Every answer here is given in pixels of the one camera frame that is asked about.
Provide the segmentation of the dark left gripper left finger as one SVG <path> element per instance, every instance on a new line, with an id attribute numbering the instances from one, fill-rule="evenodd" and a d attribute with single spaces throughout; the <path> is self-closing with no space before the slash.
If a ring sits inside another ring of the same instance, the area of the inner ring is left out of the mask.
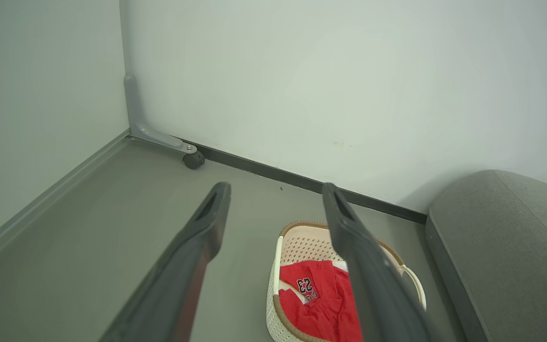
<path id="1" fill-rule="evenodd" d="M 206 268 L 219 253 L 231 185 L 218 182 L 133 292 L 102 342 L 188 342 Z"/>

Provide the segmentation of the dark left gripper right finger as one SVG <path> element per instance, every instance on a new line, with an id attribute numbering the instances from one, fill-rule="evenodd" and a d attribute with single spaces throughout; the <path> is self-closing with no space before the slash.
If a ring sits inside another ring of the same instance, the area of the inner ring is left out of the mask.
<path id="1" fill-rule="evenodd" d="M 333 249 L 347 263 L 365 342 L 432 342 L 423 307 L 358 215 L 332 183 L 322 188 Z"/>

